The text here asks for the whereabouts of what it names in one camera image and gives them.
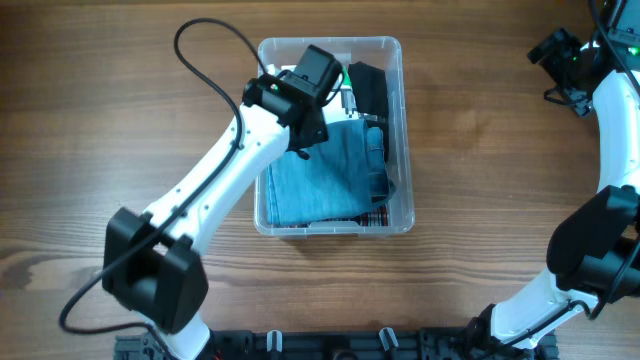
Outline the white printed t-shirt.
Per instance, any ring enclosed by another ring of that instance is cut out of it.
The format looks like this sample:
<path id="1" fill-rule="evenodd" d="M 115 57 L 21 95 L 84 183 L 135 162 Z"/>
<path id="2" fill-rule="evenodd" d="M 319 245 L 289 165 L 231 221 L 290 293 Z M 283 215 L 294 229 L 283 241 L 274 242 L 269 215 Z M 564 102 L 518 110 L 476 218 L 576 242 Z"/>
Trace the white printed t-shirt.
<path id="1" fill-rule="evenodd" d="M 331 101 L 322 108 L 327 124 L 360 118 L 351 80 L 346 68 L 343 68 L 343 73 L 334 84 L 329 97 Z"/>

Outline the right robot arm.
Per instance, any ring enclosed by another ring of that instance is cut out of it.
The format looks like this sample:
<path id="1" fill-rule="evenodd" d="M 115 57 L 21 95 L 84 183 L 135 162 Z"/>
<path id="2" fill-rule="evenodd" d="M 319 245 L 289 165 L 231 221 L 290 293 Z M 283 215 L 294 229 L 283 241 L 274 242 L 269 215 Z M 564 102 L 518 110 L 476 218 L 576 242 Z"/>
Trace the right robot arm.
<path id="1" fill-rule="evenodd" d="M 549 359 L 552 332 L 575 315 L 595 320 L 639 294 L 639 4 L 588 4 L 581 42 L 558 29 L 528 54 L 552 78 L 546 101 L 598 118 L 597 193 L 551 236 L 546 266 L 516 295 L 489 305 L 450 344 L 461 359 Z"/>

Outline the red plaid shirt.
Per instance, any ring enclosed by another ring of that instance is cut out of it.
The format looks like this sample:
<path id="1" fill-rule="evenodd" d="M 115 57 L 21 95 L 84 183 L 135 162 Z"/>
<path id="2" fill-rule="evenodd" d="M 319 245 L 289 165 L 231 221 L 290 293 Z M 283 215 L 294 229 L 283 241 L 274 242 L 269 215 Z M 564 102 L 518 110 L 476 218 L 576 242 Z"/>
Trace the red plaid shirt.
<path id="1" fill-rule="evenodd" d="M 388 205 L 381 205 L 371 212 L 355 217 L 324 219 L 324 222 L 355 222 L 358 226 L 364 227 L 386 227 L 390 225 Z"/>

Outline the blue denim jeans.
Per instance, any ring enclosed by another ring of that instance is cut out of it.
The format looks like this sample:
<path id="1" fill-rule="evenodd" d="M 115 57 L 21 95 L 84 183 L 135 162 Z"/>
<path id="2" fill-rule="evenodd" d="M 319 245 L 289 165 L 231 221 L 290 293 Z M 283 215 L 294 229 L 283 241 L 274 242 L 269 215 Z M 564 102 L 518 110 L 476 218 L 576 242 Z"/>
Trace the blue denim jeans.
<path id="1" fill-rule="evenodd" d="M 381 123 L 347 120 L 328 125 L 329 140 L 287 152 L 266 170 L 267 222 L 297 227 L 347 218 L 387 204 L 396 186 L 385 160 Z"/>

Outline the black garment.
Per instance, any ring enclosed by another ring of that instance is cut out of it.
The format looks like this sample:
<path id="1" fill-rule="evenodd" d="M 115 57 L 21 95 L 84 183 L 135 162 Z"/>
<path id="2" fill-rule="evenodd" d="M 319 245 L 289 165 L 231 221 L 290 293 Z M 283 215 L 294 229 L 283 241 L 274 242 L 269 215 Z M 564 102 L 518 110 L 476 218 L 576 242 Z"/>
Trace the black garment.
<path id="1" fill-rule="evenodd" d="M 383 132 L 385 160 L 389 157 L 389 104 L 385 71 L 361 61 L 348 66 L 356 108 L 360 113 L 377 117 Z"/>

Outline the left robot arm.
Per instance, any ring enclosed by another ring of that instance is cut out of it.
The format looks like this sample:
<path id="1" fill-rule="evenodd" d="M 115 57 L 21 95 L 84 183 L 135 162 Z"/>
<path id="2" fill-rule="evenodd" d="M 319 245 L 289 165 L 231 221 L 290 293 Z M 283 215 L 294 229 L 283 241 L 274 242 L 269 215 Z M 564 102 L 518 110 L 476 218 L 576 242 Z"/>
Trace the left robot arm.
<path id="1" fill-rule="evenodd" d="M 122 208 L 109 220 L 102 287 L 142 317 L 168 358 L 204 355 L 208 244 L 268 165 L 327 140 L 322 108 L 337 79 L 283 71 L 250 80 L 228 128 L 171 191 L 140 215 Z"/>

